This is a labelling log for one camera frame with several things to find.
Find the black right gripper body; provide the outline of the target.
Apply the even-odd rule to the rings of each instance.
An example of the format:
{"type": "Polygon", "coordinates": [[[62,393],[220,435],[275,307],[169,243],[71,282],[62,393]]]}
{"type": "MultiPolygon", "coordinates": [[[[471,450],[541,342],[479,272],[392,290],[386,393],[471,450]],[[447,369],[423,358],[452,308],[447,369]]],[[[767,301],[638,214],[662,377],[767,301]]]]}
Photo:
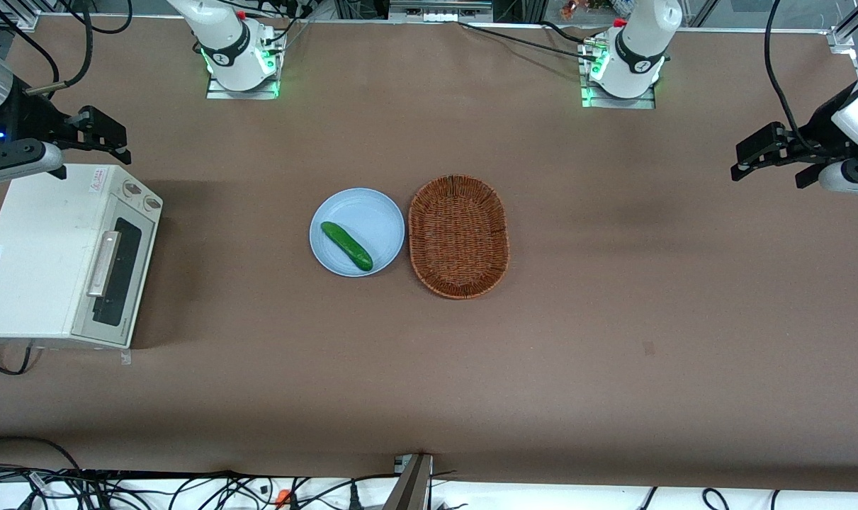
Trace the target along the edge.
{"type": "Polygon", "coordinates": [[[75,148],[79,133],[67,123],[69,114],[57,110],[43,96],[27,96],[19,78],[7,85],[7,96],[0,103],[0,145],[34,139],[63,149],[75,148]]]}

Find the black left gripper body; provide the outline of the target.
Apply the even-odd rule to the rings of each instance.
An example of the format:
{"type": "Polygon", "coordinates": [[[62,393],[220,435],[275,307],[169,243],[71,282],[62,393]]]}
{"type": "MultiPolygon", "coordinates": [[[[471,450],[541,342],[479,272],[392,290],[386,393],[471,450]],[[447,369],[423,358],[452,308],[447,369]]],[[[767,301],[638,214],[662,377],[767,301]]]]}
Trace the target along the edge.
{"type": "Polygon", "coordinates": [[[795,162],[827,164],[858,157],[858,146],[834,124],[832,116],[849,104],[849,99],[830,99],[818,106],[805,125],[797,130],[805,141],[794,135],[789,155],[795,162]]]}

